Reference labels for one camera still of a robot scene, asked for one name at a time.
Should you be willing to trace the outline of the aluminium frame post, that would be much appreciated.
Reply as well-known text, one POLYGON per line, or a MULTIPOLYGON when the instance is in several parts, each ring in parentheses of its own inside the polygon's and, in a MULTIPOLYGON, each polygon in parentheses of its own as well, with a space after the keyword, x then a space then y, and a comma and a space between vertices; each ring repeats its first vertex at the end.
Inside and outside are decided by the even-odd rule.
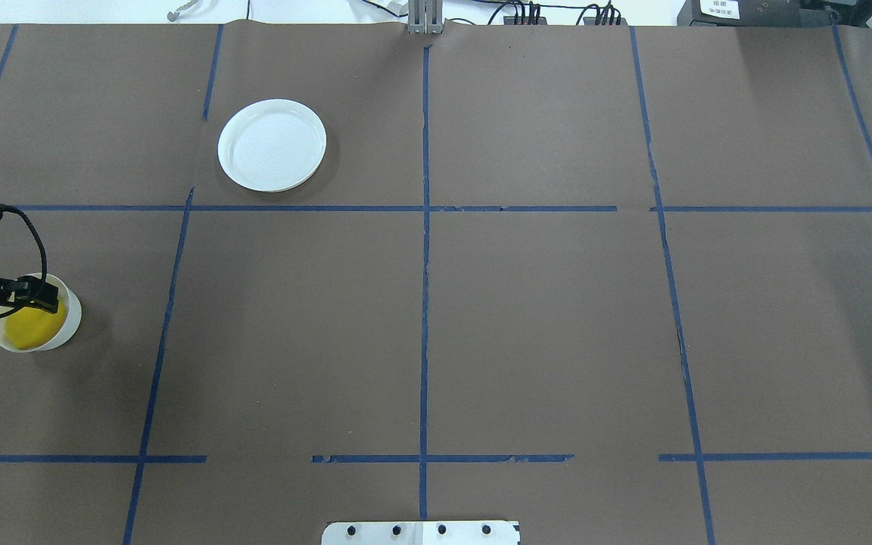
POLYGON ((442 0, 409 0, 407 30, 409 34, 442 34, 445 29, 442 0))

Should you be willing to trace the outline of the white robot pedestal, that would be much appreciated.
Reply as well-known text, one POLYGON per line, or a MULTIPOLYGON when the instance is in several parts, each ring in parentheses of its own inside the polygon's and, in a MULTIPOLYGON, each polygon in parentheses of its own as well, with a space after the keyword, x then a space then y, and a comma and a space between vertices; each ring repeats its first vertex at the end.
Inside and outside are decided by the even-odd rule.
POLYGON ((518 522, 506 520, 338 522, 322 544, 520 544, 518 522))

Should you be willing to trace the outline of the black desktop box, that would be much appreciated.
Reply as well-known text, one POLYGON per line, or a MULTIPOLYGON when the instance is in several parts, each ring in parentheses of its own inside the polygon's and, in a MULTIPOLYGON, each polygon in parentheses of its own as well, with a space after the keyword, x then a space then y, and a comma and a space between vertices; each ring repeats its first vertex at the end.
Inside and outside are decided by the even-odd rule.
POLYGON ((824 9, 799 1, 685 1, 677 26, 816 28, 833 24, 824 9))

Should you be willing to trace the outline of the yellow lemon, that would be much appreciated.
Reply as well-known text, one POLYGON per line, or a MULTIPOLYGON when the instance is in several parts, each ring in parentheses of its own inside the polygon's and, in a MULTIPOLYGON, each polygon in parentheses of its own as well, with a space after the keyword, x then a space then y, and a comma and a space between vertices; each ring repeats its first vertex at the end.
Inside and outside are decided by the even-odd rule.
POLYGON ((56 314, 21 308, 17 313, 5 320, 5 338, 15 348, 32 350, 51 341, 61 331, 68 316, 68 307, 59 300, 59 311, 56 314))

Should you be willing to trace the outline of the white bowl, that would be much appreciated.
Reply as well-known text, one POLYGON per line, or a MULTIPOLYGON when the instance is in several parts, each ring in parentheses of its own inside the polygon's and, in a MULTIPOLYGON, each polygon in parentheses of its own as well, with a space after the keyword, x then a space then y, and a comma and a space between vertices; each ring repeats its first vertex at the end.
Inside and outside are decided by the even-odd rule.
POLYGON ((82 303, 52 273, 46 276, 46 283, 58 290, 58 312, 22 308, 0 319, 0 347, 17 354, 52 350, 66 344, 76 334, 83 317, 82 303))

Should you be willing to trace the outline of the white plate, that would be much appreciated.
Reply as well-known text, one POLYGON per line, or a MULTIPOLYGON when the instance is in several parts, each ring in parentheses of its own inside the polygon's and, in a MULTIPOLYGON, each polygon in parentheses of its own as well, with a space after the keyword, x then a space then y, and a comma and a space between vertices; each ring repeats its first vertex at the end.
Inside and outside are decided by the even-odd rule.
POLYGON ((216 154, 242 188, 282 192, 307 182, 322 165, 328 132, 312 108, 284 98, 247 104, 221 130, 216 154))

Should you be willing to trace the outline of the far orange black adapter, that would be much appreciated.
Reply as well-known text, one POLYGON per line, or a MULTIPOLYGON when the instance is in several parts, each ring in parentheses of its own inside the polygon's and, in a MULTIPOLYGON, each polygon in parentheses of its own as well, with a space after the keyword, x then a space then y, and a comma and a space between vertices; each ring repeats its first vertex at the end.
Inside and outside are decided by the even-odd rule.
POLYGON ((508 6, 512 6, 513 14, 502 16, 504 25, 539 26, 547 23, 546 18, 542 14, 542 6, 538 3, 513 1, 509 3, 508 6))

